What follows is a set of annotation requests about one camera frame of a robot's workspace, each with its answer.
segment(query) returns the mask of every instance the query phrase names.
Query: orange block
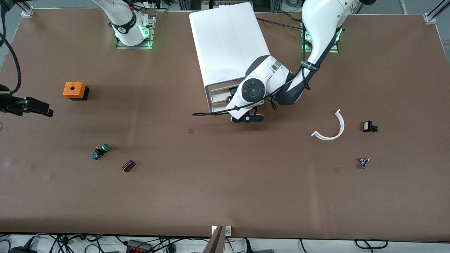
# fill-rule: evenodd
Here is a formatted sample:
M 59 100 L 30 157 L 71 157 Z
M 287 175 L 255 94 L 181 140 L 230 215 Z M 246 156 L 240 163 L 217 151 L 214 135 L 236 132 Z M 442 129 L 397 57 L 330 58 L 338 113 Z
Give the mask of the orange block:
M 89 88 L 80 81 L 68 81 L 64 87 L 63 95 L 71 100 L 87 100 Z

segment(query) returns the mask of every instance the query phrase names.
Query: floor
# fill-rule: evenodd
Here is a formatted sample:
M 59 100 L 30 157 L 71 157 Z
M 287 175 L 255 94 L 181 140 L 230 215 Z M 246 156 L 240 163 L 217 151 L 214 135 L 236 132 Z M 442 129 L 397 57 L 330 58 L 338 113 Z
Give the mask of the floor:
M 33 235 L 8 235 L 1 237 L 0 239 L 8 239 L 11 242 L 12 247 L 23 246 Z M 157 238 L 152 237 L 124 237 L 120 236 L 120 240 L 134 239 L 140 242 L 146 242 Z M 231 246 L 225 246 L 224 253 L 240 253 L 246 251 L 245 240 L 241 238 L 230 238 Z M 297 239 L 249 239 L 250 245 L 254 252 L 259 250 L 272 249 L 274 253 L 304 253 L 301 248 L 300 240 Z M 33 240 L 31 249 L 37 252 L 48 252 L 54 242 L 54 239 L 48 235 L 40 235 L 37 239 Z M 369 253 L 369 250 L 363 250 L 356 246 L 355 241 L 348 240 L 308 240 L 303 239 L 303 246 L 306 253 Z M 119 242 L 114 236 L 104 236 L 99 240 L 102 250 L 108 252 L 125 252 L 126 247 L 123 243 Z M 383 246 L 384 242 L 371 242 L 372 247 Z M 69 246 L 75 253 L 97 253 L 99 249 L 95 246 L 90 246 L 85 251 L 85 248 L 92 244 L 87 240 L 81 241 L 74 239 L 70 242 Z M 177 253 L 196 253 L 202 252 L 207 242 L 202 240 L 182 240 L 176 243 Z M 360 246 L 364 246 L 364 242 L 358 242 Z M 7 243 L 0 244 L 0 252 L 7 252 Z M 450 252 L 450 244 L 445 243 L 411 243 L 411 242 L 389 242 L 385 249 L 374 250 L 375 253 L 448 253 Z
M 404 0 L 408 14 L 422 15 L 429 12 L 441 0 Z M 30 5 L 36 8 L 98 8 L 98 6 L 91 0 L 40 0 L 29 1 Z M 283 6 L 283 9 L 291 11 L 292 8 Z M 15 31 L 20 23 L 21 9 L 15 6 L 6 15 L 6 37 L 12 41 Z M 401 14 L 401 9 L 396 0 L 378 0 L 377 3 L 371 6 L 365 6 L 361 14 Z M 437 29 L 444 44 L 446 55 L 450 59 L 450 9 L 446 10 L 437 19 Z M 0 63 L 1 66 L 5 60 L 6 47 L 0 48 Z M 10 240 L 12 247 L 23 246 L 31 235 L 8 235 L 0 239 Z M 148 238 L 134 238 L 140 241 L 149 240 Z M 245 241 L 237 239 L 232 246 L 234 252 L 246 250 Z M 47 252 L 54 240 L 48 236 L 41 236 L 32 244 L 32 249 L 38 252 Z M 115 237 L 105 236 L 100 240 L 102 248 L 105 252 L 119 251 L 124 252 L 125 246 L 120 243 Z M 305 249 L 308 253 L 316 252 L 333 252 L 333 253 L 361 253 L 366 250 L 356 247 L 354 241 L 348 240 L 303 240 Z M 76 252 L 84 252 L 86 246 L 90 244 L 85 241 L 71 242 L 71 248 Z M 299 240 L 296 239 L 251 239 L 252 248 L 254 251 L 273 249 L 276 253 L 302 253 Z M 189 241 L 183 240 L 177 243 L 177 252 L 192 253 L 203 251 L 206 242 L 203 241 Z M 380 243 L 373 243 L 373 246 L 379 246 Z M 0 252 L 7 252 L 8 244 L 3 242 L 0 244 Z M 96 247 L 89 247 L 86 252 L 97 252 Z M 225 253 L 231 253 L 230 247 L 225 247 Z M 376 252 L 391 252 L 391 253 L 444 253 L 450 252 L 450 244 L 447 243 L 410 243 L 410 242 L 390 242 L 386 249 L 376 250 Z

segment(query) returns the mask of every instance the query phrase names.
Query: mounting plate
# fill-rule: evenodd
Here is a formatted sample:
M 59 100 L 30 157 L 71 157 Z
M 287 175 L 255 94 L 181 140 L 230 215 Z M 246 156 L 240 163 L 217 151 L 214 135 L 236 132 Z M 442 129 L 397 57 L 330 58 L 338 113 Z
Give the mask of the mounting plate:
M 212 228 L 212 231 L 211 231 L 211 236 L 212 236 L 214 234 L 214 231 L 216 231 L 217 226 L 212 226 L 211 228 Z M 225 236 L 226 237 L 231 237 L 231 226 L 226 226 L 225 228 L 226 228 Z

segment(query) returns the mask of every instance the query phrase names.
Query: white arc piece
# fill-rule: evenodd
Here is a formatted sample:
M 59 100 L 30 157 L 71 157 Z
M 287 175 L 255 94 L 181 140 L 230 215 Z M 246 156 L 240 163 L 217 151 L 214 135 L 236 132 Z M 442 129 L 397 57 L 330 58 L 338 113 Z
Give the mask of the white arc piece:
M 339 129 L 339 133 L 335 137 L 325 137 L 325 136 L 321 135 L 320 133 L 318 133 L 317 131 L 312 133 L 311 137 L 316 136 L 317 138 L 319 138 L 321 140 L 334 140 L 334 139 L 338 138 L 339 136 L 341 136 L 341 134 L 344 132 L 345 124 L 344 124 L 344 118 L 342 118 L 342 115 L 339 113 L 340 111 L 341 110 L 339 109 L 334 114 L 339 119 L 339 123 L 341 124 L 341 129 Z

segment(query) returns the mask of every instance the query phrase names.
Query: metal bracket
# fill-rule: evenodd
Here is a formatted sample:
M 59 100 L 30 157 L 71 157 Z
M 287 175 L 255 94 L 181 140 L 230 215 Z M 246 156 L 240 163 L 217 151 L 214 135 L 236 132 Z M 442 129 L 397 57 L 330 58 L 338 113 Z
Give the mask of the metal bracket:
M 34 13 L 34 7 L 30 6 L 27 2 L 18 2 L 17 5 L 22 9 L 22 18 L 31 18 Z
M 425 15 L 423 16 L 423 19 L 425 20 L 425 24 L 427 24 L 427 25 L 434 25 L 434 24 L 436 24 L 436 19 L 435 18 L 432 19 L 432 20 L 428 19 L 428 13 L 425 13 Z
M 217 229 L 217 226 L 211 226 L 211 236 L 214 234 L 216 229 Z M 231 237 L 231 226 L 226 226 L 225 227 L 225 236 L 226 237 Z
M 212 226 L 212 236 L 203 253 L 223 253 L 227 234 L 231 235 L 231 226 Z
M 361 9 L 363 8 L 364 4 L 360 2 L 356 2 L 351 4 L 351 13 L 352 14 L 358 14 Z
M 438 4 L 430 13 L 425 13 L 423 17 L 425 19 L 425 23 L 427 25 L 432 25 L 436 23 L 436 18 L 439 16 L 445 9 L 450 6 L 450 0 L 442 0 L 440 4 Z

